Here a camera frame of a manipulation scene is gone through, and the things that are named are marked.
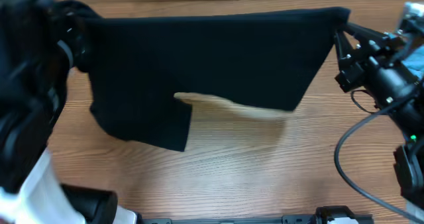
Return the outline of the black t-shirt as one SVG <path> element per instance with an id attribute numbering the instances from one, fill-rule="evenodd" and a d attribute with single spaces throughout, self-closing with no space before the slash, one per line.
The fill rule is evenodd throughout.
<path id="1" fill-rule="evenodd" d="M 333 47 L 344 7 L 106 19 L 79 1 L 89 37 L 90 111 L 112 137 L 184 151 L 192 108 L 177 93 L 293 111 Z"/>

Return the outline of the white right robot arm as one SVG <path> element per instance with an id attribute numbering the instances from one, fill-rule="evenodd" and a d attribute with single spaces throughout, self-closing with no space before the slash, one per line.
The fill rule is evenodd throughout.
<path id="1" fill-rule="evenodd" d="M 363 87 L 376 107 L 397 107 L 387 114 L 406 136 L 394 151 L 401 195 L 423 207 L 423 82 L 403 61 L 417 49 L 419 31 L 406 36 L 381 33 L 353 23 L 335 31 L 339 63 L 336 81 L 345 92 Z"/>

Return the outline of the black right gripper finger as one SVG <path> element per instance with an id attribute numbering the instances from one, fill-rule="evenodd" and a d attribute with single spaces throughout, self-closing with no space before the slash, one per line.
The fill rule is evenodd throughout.
<path id="1" fill-rule="evenodd" d="M 353 49 L 351 43 L 348 41 L 345 32 L 337 30 L 334 35 L 335 48 L 338 60 L 346 60 L 351 58 L 351 51 Z"/>
<path id="2" fill-rule="evenodd" d="M 380 43 L 386 37 L 384 33 L 362 27 L 354 23 L 345 24 L 343 26 L 343 30 L 359 42 L 368 42 L 369 40 L 373 40 L 376 43 Z"/>

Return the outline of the blue denim jeans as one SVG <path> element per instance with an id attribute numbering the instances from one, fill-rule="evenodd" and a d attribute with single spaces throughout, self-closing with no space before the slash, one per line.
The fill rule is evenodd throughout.
<path id="1" fill-rule="evenodd" d="M 424 72 L 424 47 L 420 46 L 414 50 L 404 61 L 403 65 L 420 80 Z"/>

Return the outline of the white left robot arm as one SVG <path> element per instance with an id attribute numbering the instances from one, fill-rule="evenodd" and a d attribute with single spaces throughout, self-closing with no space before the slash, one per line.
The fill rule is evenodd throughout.
<path id="1" fill-rule="evenodd" d="M 91 60 L 75 1 L 1 4 L 1 222 L 130 223 L 142 216 L 113 191 L 61 183 L 48 139 L 64 109 L 70 70 Z"/>

